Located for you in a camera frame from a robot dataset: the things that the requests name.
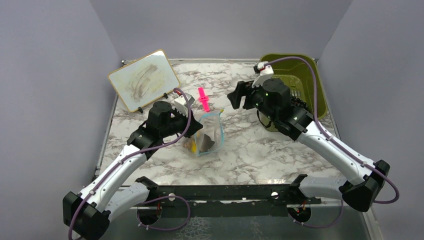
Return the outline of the grey toy fish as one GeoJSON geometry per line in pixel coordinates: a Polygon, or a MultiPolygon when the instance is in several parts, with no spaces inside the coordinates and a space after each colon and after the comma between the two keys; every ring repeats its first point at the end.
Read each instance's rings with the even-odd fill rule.
{"type": "Polygon", "coordinates": [[[212,140],[212,138],[209,135],[204,134],[199,145],[199,152],[200,153],[209,152],[214,147],[215,143],[216,142],[212,140]]]}

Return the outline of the clear zip top bag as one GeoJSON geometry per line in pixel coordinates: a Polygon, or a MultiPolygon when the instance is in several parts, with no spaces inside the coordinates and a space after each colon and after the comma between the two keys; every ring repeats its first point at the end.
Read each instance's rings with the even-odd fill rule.
{"type": "Polygon", "coordinates": [[[224,109],[214,109],[211,112],[198,112],[196,113],[195,119],[203,125],[202,129],[198,130],[194,135],[192,135],[191,137],[185,137],[185,139],[187,138],[191,138],[195,141],[196,146],[197,146],[197,152],[196,153],[192,153],[190,150],[187,151],[196,155],[197,157],[203,156],[203,155],[207,155],[207,154],[211,154],[214,152],[217,152],[224,144],[224,128],[221,122],[221,114],[224,112],[224,109]],[[215,145],[214,147],[208,151],[208,152],[204,152],[204,153],[200,153],[199,152],[199,147],[200,147],[200,142],[202,141],[203,135],[207,134],[209,135],[212,140],[215,141],[215,145]]]}

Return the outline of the yellow toy banana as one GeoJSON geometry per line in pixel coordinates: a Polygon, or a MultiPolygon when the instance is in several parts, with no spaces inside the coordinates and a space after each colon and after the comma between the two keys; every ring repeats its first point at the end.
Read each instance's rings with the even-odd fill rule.
{"type": "Polygon", "coordinates": [[[194,140],[190,140],[187,142],[187,149],[194,154],[197,152],[197,145],[194,140]]]}

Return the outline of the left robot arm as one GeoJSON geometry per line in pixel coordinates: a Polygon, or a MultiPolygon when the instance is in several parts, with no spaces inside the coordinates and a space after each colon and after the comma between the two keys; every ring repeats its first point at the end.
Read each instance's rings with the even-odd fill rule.
{"type": "Polygon", "coordinates": [[[157,184],[148,180],[133,183],[119,191],[125,180],[153,154],[190,137],[202,128],[195,120],[190,103],[157,101],[147,120],[128,138],[112,164],[79,193],[69,192],[62,201],[63,221],[69,227],[68,238],[77,233],[80,239],[100,239],[110,223],[127,209],[157,200],[157,184]]]}

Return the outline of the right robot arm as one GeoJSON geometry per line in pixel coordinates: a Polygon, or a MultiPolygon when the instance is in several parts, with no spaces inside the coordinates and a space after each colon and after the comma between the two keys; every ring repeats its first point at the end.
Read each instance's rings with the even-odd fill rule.
{"type": "Polygon", "coordinates": [[[227,98],[238,109],[242,97],[243,109],[256,109],[278,132],[314,150],[342,174],[341,178],[302,177],[288,190],[292,202],[300,204],[313,197],[340,199],[360,212],[367,212],[376,203],[390,171],[386,161],[359,154],[315,122],[306,103],[292,96],[290,88],[279,79],[270,78],[260,86],[239,81],[227,98]]]}

